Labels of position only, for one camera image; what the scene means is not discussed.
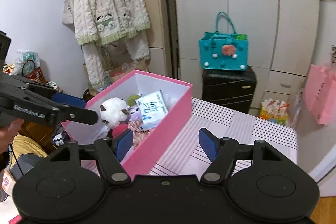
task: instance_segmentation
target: human hand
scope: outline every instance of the human hand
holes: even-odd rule
[[[13,141],[20,130],[24,120],[16,118],[10,126],[0,128],[0,154],[8,149],[8,145]]]

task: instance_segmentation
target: wooden floor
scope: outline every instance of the wooden floor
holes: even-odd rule
[[[310,218],[316,224],[336,224],[336,196],[320,198]]]

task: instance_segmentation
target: pink box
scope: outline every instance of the pink box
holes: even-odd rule
[[[158,90],[162,90],[164,97],[168,97],[173,106],[159,125],[122,161],[122,166],[131,178],[148,174],[190,118],[192,84],[133,70],[86,104],[86,108],[99,115],[100,104],[109,98],[126,100],[132,94],[150,94]],[[63,126],[78,144],[92,144],[95,140],[104,138],[108,132],[107,126],[100,119],[93,126],[70,121],[63,123]]]

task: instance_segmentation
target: striped tablecloth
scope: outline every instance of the striped tablecloth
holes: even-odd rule
[[[218,138],[230,137],[240,144],[266,140],[294,163],[297,162],[297,137],[293,129],[192,98],[190,119],[149,175],[196,174],[200,178],[211,163],[198,142],[198,132],[202,127]],[[250,165],[250,160],[238,160],[234,173]]]

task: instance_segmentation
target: pink paper bag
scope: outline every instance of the pink paper bag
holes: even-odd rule
[[[335,115],[336,81],[311,65],[303,100],[318,124],[329,124]]]

